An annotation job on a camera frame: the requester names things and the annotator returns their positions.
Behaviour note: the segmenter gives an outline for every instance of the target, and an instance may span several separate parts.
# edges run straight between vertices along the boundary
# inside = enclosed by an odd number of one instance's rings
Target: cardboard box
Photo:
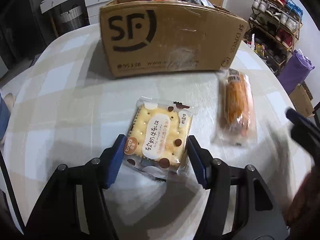
[[[295,109],[298,113],[302,114],[304,117],[310,117],[314,114],[314,108],[312,107],[311,101],[304,90],[303,86],[298,84],[296,88],[289,95]]]
[[[247,22],[227,10],[178,0],[112,0],[101,36],[116,77],[228,68]]]

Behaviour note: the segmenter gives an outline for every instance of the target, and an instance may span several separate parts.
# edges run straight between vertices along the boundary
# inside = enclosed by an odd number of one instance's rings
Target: red sneaker
[[[280,4],[281,6],[285,6],[287,4],[285,0],[276,0],[276,3]]]
[[[279,41],[279,42],[282,42],[285,38],[285,31],[283,29],[279,29],[278,32],[277,32],[277,35],[276,35],[276,39]]]
[[[293,42],[293,39],[292,39],[292,36],[287,33],[286,31],[284,31],[284,39],[282,41],[282,44],[287,48],[289,49],[291,46],[292,46],[292,42]]]

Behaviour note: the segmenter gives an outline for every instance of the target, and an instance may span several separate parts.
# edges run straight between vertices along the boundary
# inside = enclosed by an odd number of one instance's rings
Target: white tablecloth
[[[214,72],[115,80],[108,71],[98,25],[52,42],[17,96],[4,145],[24,223],[60,163],[83,165],[100,156],[118,134],[127,133],[140,96],[198,107],[190,134],[201,147],[229,165],[253,164],[285,208],[311,166],[308,154],[288,136],[290,124],[284,111],[292,103],[276,77],[243,42],[231,67],[245,72],[252,86],[258,142],[249,148],[223,146],[215,140],[220,96]],[[209,192],[189,171],[185,184],[165,183],[122,165],[115,184],[105,191],[119,238],[192,239]],[[228,216],[226,231],[231,224]]]

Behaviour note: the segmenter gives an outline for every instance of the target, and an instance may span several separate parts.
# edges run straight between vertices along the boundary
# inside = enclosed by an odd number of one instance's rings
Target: cracker package
[[[249,77],[230,68],[223,87],[225,96],[221,113],[225,122],[222,122],[220,138],[237,146],[255,142],[256,117]]]
[[[154,178],[182,174],[186,140],[196,109],[180,102],[140,98],[124,147],[124,160]]]

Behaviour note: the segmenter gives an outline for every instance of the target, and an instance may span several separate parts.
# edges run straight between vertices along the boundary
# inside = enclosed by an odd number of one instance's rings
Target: screw
[[[253,165],[249,164],[249,165],[247,165],[247,169],[249,171],[254,171],[256,168]]]
[[[213,164],[215,165],[220,165],[222,163],[222,161],[218,158],[213,159]]]
[[[93,159],[91,160],[91,163],[92,163],[92,164],[99,164],[99,163],[100,163],[100,159],[99,159],[99,158],[93,158]]]
[[[65,164],[60,164],[59,166],[58,166],[58,170],[59,171],[64,171],[65,169],[66,169],[66,165]]]

